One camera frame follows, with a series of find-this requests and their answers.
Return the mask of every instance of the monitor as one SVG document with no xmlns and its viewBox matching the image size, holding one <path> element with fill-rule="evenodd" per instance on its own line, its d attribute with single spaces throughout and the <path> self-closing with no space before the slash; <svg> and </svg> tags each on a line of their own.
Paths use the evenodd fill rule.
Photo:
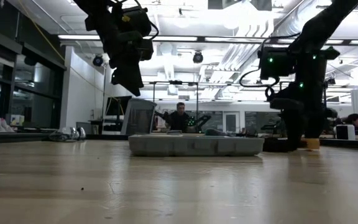
<svg viewBox="0 0 358 224">
<path fill-rule="evenodd" d="M 153 128 L 156 105 L 156 103 L 147 100 L 130 99 L 125 112 L 121 134 L 128 136 L 150 134 Z"/>
<path fill-rule="evenodd" d="M 115 99 L 119 100 L 122 106 L 122 110 L 126 111 L 127 106 L 128 106 L 128 101 L 131 99 L 131 96 L 120 96 L 120 97 L 115 97 Z M 118 110 L 118 101 L 113 99 L 112 97 L 109 97 L 107 99 L 107 104 L 106 104 L 106 115 L 107 116 L 116 116 L 117 114 L 119 115 L 124 115 L 121 111 L 121 109 Z"/>
</svg>

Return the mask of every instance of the person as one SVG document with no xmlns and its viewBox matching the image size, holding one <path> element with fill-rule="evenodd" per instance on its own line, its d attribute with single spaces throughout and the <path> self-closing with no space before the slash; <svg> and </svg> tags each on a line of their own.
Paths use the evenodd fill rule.
<svg viewBox="0 0 358 224">
<path fill-rule="evenodd" d="M 187 121 L 190 116 L 185 112 L 185 104 L 182 102 L 177 103 L 177 110 L 172 112 L 166 122 L 171 127 L 171 130 L 182 131 L 186 133 Z"/>
<path fill-rule="evenodd" d="M 353 124 L 355 128 L 358 128 L 358 114 L 350 114 L 345 120 L 345 124 Z"/>
</svg>

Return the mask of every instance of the dome camera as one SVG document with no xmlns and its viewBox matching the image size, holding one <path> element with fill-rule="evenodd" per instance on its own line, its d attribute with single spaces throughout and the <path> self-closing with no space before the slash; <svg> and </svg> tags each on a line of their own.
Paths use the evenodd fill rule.
<svg viewBox="0 0 358 224">
<path fill-rule="evenodd" d="M 201 63 L 203 62 L 203 60 L 204 60 L 203 54 L 200 51 L 196 51 L 193 57 L 193 62 Z"/>
<path fill-rule="evenodd" d="M 102 55 L 97 55 L 94 57 L 94 59 L 93 59 L 94 66 L 100 67 L 103 65 L 103 63 L 104 63 L 104 60 L 103 60 Z"/>
</svg>

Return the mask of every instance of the cable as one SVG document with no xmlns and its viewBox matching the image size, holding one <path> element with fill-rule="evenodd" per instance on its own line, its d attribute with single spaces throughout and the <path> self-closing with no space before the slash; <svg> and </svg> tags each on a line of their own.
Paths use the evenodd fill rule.
<svg viewBox="0 0 358 224">
<path fill-rule="evenodd" d="M 140 8 L 140 10 L 141 10 L 142 12 L 146 13 L 146 12 L 143 10 L 142 5 L 140 5 L 139 1 L 138 1 L 138 0 L 134 0 L 134 1 L 136 2 L 136 4 L 138 5 L 138 7 Z M 150 38 L 150 40 L 153 40 L 156 36 L 158 36 L 158 35 L 160 34 L 160 31 L 159 31 L 158 27 L 157 27 L 154 23 L 152 23 L 151 21 L 149 21 L 149 22 L 150 22 L 150 25 L 151 25 L 152 27 L 154 27 L 154 29 L 157 31 L 157 33 L 155 33 L 154 36 L 152 36 L 152 38 Z"/>
<path fill-rule="evenodd" d="M 158 27 L 156 25 L 154 25 L 154 23 L 152 23 L 150 21 L 150 24 L 152 25 L 152 27 L 154 27 L 154 29 L 157 31 L 154 36 L 152 36 L 152 38 L 150 38 L 150 40 L 153 40 L 156 36 L 158 36 L 160 34 L 160 31 L 158 30 Z"/>
<path fill-rule="evenodd" d="M 63 60 L 65 61 L 65 58 L 61 55 L 61 53 L 55 48 L 55 46 L 53 46 L 53 44 L 49 41 L 49 39 L 45 36 L 45 34 L 42 32 L 42 30 L 40 29 L 40 27 L 38 26 L 37 23 L 35 23 L 35 21 L 30 17 L 30 14 L 27 10 L 27 8 L 23 5 L 22 0 L 18 0 L 19 4 L 22 6 L 24 12 L 26 13 L 26 16 L 31 20 L 31 22 L 33 23 L 33 25 L 35 26 L 35 28 L 38 30 L 38 32 L 41 34 L 41 36 L 47 41 L 47 43 L 49 44 L 49 46 L 51 46 L 51 48 L 56 52 L 56 54 Z M 89 82 L 86 78 L 84 78 L 82 75 L 80 75 L 80 73 L 78 73 L 72 66 L 70 66 L 70 68 L 79 76 L 81 77 L 85 82 L 87 82 L 88 84 L 90 84 L 91 86 L 93 86 L 96 90 L 99 90 L 100 92 L 104 93 L 105 95 L 108 95 L 106 92 L 104 92 L 103 90 L 100 90 L 96 85 L 92 84 L 91 82 Z"/>
</svg>

